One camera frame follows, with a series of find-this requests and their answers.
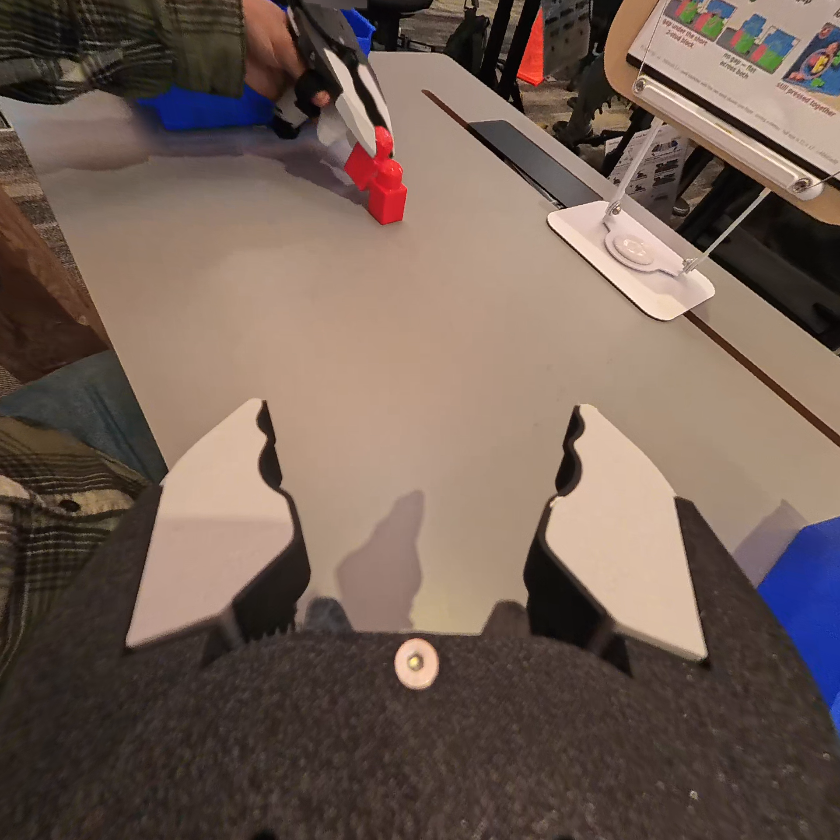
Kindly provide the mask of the blue plastic bin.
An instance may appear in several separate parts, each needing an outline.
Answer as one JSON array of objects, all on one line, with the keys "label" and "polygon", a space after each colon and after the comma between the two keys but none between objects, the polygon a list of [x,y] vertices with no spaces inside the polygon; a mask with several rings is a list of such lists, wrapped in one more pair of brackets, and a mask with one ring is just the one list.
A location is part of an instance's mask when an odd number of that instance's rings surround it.
[{"label": "blue plastic bin", "polygon": [[[375,27],[367,13],[348,7],[342,11],[349,27],[360,43],[365,56],[371,52]],[[169,131],[218,130],[249,128],[270,125],[276,115],[274,104],[249,87],[245,87],[239,98],[226,98],[198,91],[172,87],[154,98],[136,99],[133,103],[149,119],[155,118]],[[340,138],[343,129],[338,128],[338,113],[333,106],[322,111],[317,127],[326,131],[335,128]]]},{"label": "blue plastic bin", "polygon": [[839,727],[839,518],[804,527],[758,587]]}]

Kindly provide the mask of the white document stand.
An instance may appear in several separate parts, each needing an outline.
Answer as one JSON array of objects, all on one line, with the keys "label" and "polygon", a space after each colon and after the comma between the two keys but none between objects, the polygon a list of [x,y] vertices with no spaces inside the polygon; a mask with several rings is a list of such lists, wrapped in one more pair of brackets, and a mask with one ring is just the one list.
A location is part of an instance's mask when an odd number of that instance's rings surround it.
[{"label": "white document stand", "polygon": [[[838,205],[828,200],[829,183],[838,173],[818,177],[795,164],[789,154],[771,150],[766,139],[754,140],[730,118],[719,118],[681,96],[648,73],[633,82],[631,99],[651,108],[651,133],[633,158],[609,201],[561,208],[547,216],[549,228],[581,256],[627,300],[651,319],[667,322],[708,301],[715,294],[699,266],[722,240],[771,193],[792,204],[819,203],[830,224],[838,223]],[[763,188],[759,196],[706,250],[682,257],[623,209],[627,188],[664,123],[691,137],[706,151],[720,156]]]}]

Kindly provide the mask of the wooden pillar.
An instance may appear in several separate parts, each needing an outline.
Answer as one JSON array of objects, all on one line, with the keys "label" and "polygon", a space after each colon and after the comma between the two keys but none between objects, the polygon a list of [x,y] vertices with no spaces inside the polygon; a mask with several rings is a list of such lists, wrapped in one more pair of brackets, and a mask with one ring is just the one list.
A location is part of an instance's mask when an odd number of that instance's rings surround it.
[{"label": "wooden pillar", "polygon": [[27,384],[111,348],[90,298],[2,189],[2,368]]}]

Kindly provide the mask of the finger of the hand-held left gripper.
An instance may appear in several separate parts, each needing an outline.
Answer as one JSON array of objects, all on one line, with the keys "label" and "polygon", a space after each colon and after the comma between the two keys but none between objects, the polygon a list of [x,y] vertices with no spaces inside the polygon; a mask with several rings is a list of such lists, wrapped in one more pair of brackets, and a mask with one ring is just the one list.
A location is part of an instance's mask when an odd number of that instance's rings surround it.
[{"label": "finger of the hand-held left gripper", "polygon": [[384,93],[370,64],[354,65],[354,92],[359,100],[354,138],[375,142],[375,129],[384,128],[394,139],[394,129]]},{"label": "finger of the hand-held left gripper", "polygon": [[[324,109],[324,143],[327,146],[338,142],[342,133],[351,135],[354,141],[356,119],[360,115],[357,110],[359,100],[354,92],[354,65],[368,64],[357,55],[351,54],[350,59],[340,58],[331,50],[326,50],[324,59],[330,68],[331,78],[339,86],[339,93],[330,93],[330,104]],[[364,147],[372,152],[374,142],[362,142]]]}]

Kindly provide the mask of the person's left hand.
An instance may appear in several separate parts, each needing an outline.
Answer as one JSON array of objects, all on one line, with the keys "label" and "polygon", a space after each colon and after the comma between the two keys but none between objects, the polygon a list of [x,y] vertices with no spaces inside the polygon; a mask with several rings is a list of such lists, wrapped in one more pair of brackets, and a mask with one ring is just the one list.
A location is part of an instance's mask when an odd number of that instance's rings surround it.
[{"label": "person's left hand", "polygon": [[245,84],[276,102],[308,70],[295,46],[286,13],[271,1],[243,1]]}]

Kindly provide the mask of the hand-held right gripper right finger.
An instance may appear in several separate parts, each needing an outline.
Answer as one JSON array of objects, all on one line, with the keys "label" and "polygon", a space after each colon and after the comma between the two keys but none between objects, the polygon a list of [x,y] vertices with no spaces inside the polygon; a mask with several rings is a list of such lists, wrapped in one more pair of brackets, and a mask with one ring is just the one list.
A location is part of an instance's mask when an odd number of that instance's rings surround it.
[{"label": "hand-held right gripper right finger", "polygon": [[523,582],[537,636],[613,662],[627,639],[708,657],[676,494],[590,404],[572,411]]}]

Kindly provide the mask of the red toy block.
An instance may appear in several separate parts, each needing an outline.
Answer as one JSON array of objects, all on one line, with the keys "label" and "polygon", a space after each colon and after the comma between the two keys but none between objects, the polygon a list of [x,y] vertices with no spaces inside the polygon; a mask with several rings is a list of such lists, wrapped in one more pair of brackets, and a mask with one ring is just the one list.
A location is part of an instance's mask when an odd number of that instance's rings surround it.
[{"label": "red toy block", "polygon": [[369,184],[367,210],[380,225],[399,223],[403,220],[406,195],[403,168],[392,159],[384,160]]},{"label": "red toy block", "polygon": [[394,141],[389,129],[376,126],[373,151],[368,151],[361,141],[353,144],[343,170],[352,183],[367,192],[375,178],[393,161]]}]

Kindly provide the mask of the black tripod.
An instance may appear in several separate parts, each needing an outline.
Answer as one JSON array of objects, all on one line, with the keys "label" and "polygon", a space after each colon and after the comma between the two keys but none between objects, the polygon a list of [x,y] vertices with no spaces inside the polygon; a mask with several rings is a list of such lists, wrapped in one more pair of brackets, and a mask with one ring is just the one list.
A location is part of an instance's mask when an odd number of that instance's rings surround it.
[{"label": "black tripod", "polygon": [[498,1],[479,66],[478,79],[520,112],[518,71],[538,11],[539,1]]}]

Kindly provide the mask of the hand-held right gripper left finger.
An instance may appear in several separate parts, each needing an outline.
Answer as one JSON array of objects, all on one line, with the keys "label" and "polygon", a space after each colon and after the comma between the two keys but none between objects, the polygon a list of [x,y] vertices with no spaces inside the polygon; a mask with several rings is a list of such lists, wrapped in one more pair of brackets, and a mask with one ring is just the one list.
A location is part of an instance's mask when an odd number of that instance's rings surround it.
[{"label": "hand-held right gripper left finger", "polygon": [[311,568],[276,443],[267,402],[251,398],[163,478],[127,653],[205,634],[213,660],[295,630]]}]

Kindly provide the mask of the orange traffic cone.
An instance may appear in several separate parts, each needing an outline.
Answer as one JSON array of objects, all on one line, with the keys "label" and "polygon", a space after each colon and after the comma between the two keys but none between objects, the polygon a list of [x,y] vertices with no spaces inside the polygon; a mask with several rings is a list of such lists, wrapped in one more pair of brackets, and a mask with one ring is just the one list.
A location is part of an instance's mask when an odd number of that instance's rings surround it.
[{"label": "orange traffic cone", "polygon": [[539,6],[520,61],[517,79],[532,87],[537,87],[545,78],[544,22],[543,11]]}]

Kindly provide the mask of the printed white box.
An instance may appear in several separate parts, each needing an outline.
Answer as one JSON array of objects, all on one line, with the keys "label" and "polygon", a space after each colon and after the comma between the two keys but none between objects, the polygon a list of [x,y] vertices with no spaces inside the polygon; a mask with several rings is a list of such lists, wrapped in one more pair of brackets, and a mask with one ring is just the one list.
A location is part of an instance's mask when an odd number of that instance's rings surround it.
[{"label": "printed white box", "polygon": [[[635,133],[630,139],[609,175],[613,184],[620,185],[650,134],[650,129],[646,129]],[[677,197],[687,153],[687,139],[664,123],[658,128],[625,193],[651,212],[668,216]]]}]

